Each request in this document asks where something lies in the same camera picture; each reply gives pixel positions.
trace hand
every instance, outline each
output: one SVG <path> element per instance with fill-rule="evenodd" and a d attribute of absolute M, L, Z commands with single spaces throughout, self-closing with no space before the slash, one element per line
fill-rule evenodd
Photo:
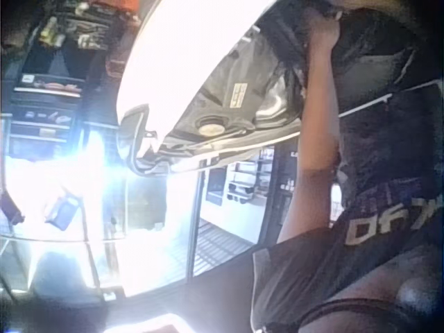
<path fill-rule="evenodd" d="M 309 47 L 312 52 L 331 52 L 339 39 L 339 19 L 330 19 L 322 16 L 319 11 L 308 8 L 305 10 L 305 19 L 309 25 Z"/>

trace black t-shirt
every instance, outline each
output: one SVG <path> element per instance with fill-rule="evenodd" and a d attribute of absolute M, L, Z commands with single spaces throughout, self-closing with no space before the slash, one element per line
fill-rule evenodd
<path fill-rule="evenodd" d="M 313 230 L 258 251 L 253 330 L 269 323 L 294 323 L 412 248 L 433 245 L 442 254 L 442 211 L 441 189 L 431 180 L 393 180 L 358 195 L 332 229 Z"/>

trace sticker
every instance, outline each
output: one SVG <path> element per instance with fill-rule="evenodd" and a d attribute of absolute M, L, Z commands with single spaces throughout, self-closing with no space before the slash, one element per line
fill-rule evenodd
<path fill-rule="evenodd" d="M 56 133 L 56 130 L 52 128 L 40 128 L 39 130 L 40 137 L 55 137 Z"/>
<path fill-rule="evenodd" d="M 22 76 L 23 83 L 32 83 L 34 82 L 34 75 L 31 74 L 23 74 Z"/>
<path fill-rule="evenodd" d="M 71 121 L 71 117 L 60 116 L 55 119 L 55 123 L 67 123 L 68 121 Z"/>
<path fill-rule="evenodd" d="M 247 91 L 248 83 L 234 84 L 233 95 L 231 97 L 230 108 L 239 109 L 244 101 L 245 93 Z"/>
<path fill-rule="evenodd" d="M 35 112 L 27 111 L 27 112 L 25 113 L 25 118 L 27 118 L 27 119 L 32 119 L 32 118 L 34 118 L 34 117 L 35 117 Z"/>

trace bright light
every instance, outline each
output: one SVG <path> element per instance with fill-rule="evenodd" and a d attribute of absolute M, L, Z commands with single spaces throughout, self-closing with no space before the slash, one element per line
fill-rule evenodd
<path fill-rule="evenodd" d="M 78 210 L 65 231 L 45 223 L 48 211 L 65 189 L 81 197 L 85 205 L 87 231 L 90 240 L 103 238 L 102 198 L 105 184 L 105 147 L 101 136 L 91 132 L 84 151 L 57 160 L 29 162 L 6 158 L 6 181 L 12 199 L 22 214 L 24 223 L 15 226 L 15 233 L 33 239 L 83 239 L 82 214 Z M 28 270 L 28 288 L 40 259 L 46 253 L 62 253 L 76 258 L 85 284 L 93 287 L 91 267 L 86 247 L 80 244 L 30 243 L 31 261 Z M 103 254 L 103 244 L 92 245 L 93 256 Z"/>
<path fill-rule="evenodd" d="M 176 314 L 165 314 L 142 323 L 116 326 L 104 331 L 104 333 L 146 333 L 168 325 L 174 326 L 179 333 L 196 333 L 186 321 Z"/>

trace metal frame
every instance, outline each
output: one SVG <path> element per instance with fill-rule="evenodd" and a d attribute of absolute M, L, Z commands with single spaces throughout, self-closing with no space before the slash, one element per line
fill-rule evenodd
<path fill-rule="evenodd" d="M 197 248 L 198 231 L 200 223 L 200 207 L 202 205 L 204 183 L 205 183 L 205 172 L 200 172 L 196 184 L 196 195 L 194 196 L 193 214 L 191 218 L 191 226 L 189 231 L 187 268 L 185 271 L 185 279 L 187 282 L 190 282 L 194 277 L 194 262 L 196 260 L 196 248 Z"/>

